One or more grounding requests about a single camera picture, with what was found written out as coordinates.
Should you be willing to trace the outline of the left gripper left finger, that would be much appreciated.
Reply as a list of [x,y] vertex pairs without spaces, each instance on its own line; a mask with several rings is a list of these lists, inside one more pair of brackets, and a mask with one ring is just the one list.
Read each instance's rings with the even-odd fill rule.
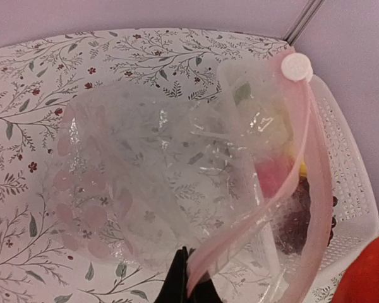
[[177,250],[155,303],[187,303],[187,247]]

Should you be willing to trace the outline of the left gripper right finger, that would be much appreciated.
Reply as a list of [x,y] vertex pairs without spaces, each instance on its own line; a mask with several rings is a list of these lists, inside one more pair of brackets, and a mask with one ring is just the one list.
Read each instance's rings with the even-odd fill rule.
[[189,296],[188,302],[222,303],[222,299],[219,297],[219,294],[215,289],[215,285],[209,275],[209,272],[206,272],[202,279],[198,282]]

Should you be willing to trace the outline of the clear zip top bag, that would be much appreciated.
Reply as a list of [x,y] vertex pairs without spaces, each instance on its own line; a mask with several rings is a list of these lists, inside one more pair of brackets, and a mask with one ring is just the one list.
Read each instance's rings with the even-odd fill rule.
[[[187,295],[206,272],[229,302],[302,302],[332,221],[332,181],[309,58],[294,49],[260,61],[222,61],[220,92],[175,101],[119,81],[64,110],[45,177],[63,232],[56,242],[94,261],[167,274],[187,247]],[[255,164],[295,152],[264,198]],[[300,255],[275,245],[304,161],[310,224]]]

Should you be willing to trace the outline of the red toy bell pepper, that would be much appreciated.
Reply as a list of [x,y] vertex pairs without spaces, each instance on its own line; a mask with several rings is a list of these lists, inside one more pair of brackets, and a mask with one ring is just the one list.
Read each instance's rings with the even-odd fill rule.
[[286,180],[294,165],[290,156],[278,156],[255,164],[264,198],[273,197]]

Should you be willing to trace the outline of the orange toy pumpkin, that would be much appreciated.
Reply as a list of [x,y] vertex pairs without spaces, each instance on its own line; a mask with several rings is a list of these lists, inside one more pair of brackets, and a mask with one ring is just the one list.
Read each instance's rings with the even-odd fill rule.
[[379,237],[345,271],[332,302],[379,302]]

